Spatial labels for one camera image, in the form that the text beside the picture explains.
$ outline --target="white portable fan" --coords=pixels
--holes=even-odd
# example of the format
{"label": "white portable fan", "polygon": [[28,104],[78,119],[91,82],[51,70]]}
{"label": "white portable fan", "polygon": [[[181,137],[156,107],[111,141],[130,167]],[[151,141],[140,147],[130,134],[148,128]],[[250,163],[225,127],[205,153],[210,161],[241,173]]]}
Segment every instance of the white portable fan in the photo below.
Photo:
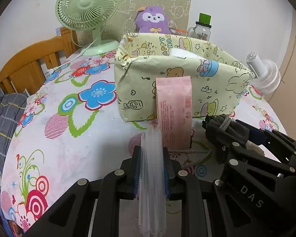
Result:
{"label": "white portable fan", "polygon": [[116,11],[120,0],[57,0],[56,17],[71,30],[92,30],[93,43],[83,55],[97,55],[117,49],[115,40],[101,40],[101,24]]}
{"label": "white portable fan", "polygon": [[281,74],[274,61],[261,60],[255,53],[249,53],[245,58],[248,67],[255,73],[251,84],[262,94],[274,92],[281,82]]}

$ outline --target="cartoon patterned fabric bin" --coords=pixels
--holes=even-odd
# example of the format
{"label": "cartoon patterned fabric bin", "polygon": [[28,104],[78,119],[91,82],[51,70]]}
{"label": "cartoon patterned fabric bin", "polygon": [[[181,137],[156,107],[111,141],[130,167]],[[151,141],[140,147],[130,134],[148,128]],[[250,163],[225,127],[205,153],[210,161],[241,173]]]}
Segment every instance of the cartoon patterned fabric bin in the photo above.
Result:
{"label": "cartoon patterned fabric bin", "polygon": [[[198,54],[205,60],[169,56],[173,47]],[[177,76],[191,76],[193,117],[204,117],[232,113],[254,74],[206,41],[129,33],[120,42],[114,65],[118,106],[124,121],[154,119],[157,115],[155,79]]]}

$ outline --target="gray plaid blanket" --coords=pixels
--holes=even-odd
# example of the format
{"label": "gray plaid blanket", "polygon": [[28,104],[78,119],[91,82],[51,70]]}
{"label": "gray plaid blanket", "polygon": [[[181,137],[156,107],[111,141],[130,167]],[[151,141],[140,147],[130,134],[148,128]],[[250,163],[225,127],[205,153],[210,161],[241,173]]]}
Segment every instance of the gray plaid blanket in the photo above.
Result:
{"label": "gray plaid blanket", "polygon": [[0,171],[3,170],[6,154],[17,123],[26,107],[27,95],[12,93],[5,95],[0,89]]}

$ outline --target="purple plush toy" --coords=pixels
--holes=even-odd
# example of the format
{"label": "purple plush toy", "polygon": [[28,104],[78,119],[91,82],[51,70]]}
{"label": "purple plush toy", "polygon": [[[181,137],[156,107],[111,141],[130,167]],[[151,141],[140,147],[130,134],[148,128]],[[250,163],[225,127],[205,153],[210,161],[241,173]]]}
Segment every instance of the purple plush toy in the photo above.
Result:
{"label": "purple plush toy", "polygon": [[140,33],[170,34],[168,17],[159,6],[147,7],[138,13],[135,20]]}

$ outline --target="white wall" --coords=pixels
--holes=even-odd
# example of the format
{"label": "white wall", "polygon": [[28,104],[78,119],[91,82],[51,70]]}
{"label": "white wall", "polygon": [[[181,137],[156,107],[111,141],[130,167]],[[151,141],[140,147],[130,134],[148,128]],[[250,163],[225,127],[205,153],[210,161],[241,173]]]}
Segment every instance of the white wall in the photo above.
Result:
{"label": "white wall", "polygon": [[[60,26],[56,0],[13,0],[0,17],[0,68],[19,50],[55,36]],[[292,23],[287,0],[192,0],[189,26],[199,13],[212,16],[210,41],[245,61],[256,51],[261,58],[284,58]]]}

